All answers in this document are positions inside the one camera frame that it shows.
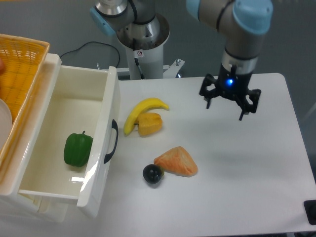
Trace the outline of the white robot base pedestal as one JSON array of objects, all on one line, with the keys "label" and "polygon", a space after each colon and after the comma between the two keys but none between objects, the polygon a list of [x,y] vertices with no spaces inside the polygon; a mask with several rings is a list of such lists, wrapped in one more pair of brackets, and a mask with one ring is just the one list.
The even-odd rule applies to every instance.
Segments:
[{"label": "white robot base pedestal", "polygon": [[125,48],[131,80],[179,76],[184,60],[176,59],[169,66],[163,62],[164,45],[169,35],[169,23],[158,13],[147,24],[130,23],[117,31],[117,38]]}]

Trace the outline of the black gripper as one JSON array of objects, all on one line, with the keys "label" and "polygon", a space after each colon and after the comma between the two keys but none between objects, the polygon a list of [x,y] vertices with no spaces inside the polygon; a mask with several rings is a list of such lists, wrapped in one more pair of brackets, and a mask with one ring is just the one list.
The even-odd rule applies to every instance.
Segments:
[{"label": "black gripper", "polygon": [[202,82],[199,95],[204,97],[206,103],[206,109],[209,109],[211,99],[221,96],[223,98],[233,100],[233,95],[238,98],[238,105],[241,108],[239,121],[242,121],[243,116],[249,113],[256,113],[261,90],[260,89],[248,89],[248,84],[252,76],[252,72],[247,74],[238,74],[233,66],[233,73],[220,67],[218,78],[211,74],[207,74]]}]

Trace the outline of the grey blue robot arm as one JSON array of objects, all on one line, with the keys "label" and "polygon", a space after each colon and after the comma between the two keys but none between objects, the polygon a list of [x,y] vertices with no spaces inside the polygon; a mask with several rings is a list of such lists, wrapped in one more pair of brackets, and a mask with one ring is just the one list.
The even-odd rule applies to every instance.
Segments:
[{"label": "grey blue robot arm", "polygon": [[[248,84],[271,25],[272,2],[188,0],[186,8],[227,39],[218,78],[206,75],[199,94],[207,103],[218,96],[234,101],[242,115],[255,113],[261,90],[251,90]],[[90,16],[102,33],[116,35],[125,47],[131,79],[162,78],[170,28],[152,0],[98,0]]]}]

